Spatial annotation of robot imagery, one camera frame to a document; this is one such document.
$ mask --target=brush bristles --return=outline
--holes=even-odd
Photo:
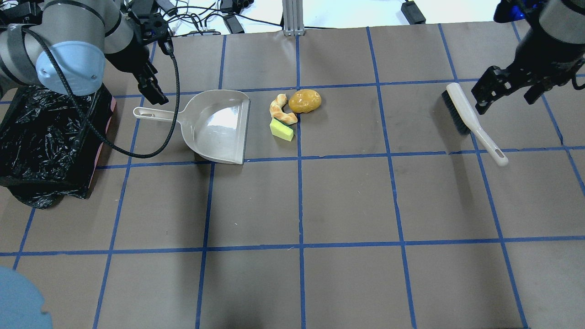
[[[461,135],[469,135],[472,131],[465,125],[463,119],[461,119],[461,116],[459,115],[459,112],[457,112],[457,108],[455,107],[455,104],[453,104],[453,100],[451,100],[449,93],[445,90],[441,94],[441,97],[443,97],[443,101],[449,110],[449,114],[451,114],[451,118],[453,119],[455,128],[457,128],[457,132]]]

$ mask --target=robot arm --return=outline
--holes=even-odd
[[[39,34],[50,46],[74,94],[99,89],[108,59],[118,70],[136,77],[140,92],[151,103],[168,102],[135,21],[111,0],[47,0],[42,24],[5,28],[0,33],[0,96],[30,84],[66,94],[47,55],[24,28]]]
[[[502,12],[517,4],[526,13],[531,28],[517,47],[512,64],[505,69],[489,67],[473,87],[479,114],[523,87],[530,87],[524,94],[529,104],[571,79],[578,89],[575,76],[585,63],[585,0],[539,2],[533,9],[527,9],[521,0],[502,0],[498,5],[494,15],[497,22],[508,21],[501,19],[505,16]]]

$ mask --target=blue joint cap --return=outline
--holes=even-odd
[[[89,95],[96,92],[104,79],[106,60],[104,53],[93,44],[65,41],[49,47],[65,75],[73,94]],[[36,61],[39,81],[48,89],[67,95],[57,72],[45,52]]]
[[[43,303],[31,281],[0,266],[0,328],[53,329],[51,314],[41,313]]]

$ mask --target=metal post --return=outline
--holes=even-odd
[[[283,0],[284,35],[305,34],[302,22],[302,0]]]

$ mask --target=yellow potato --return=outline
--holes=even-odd
[[[307,113],[321,105],[321,95],[312,89],[301,89],[288,100],[288,106],[295,113]]]

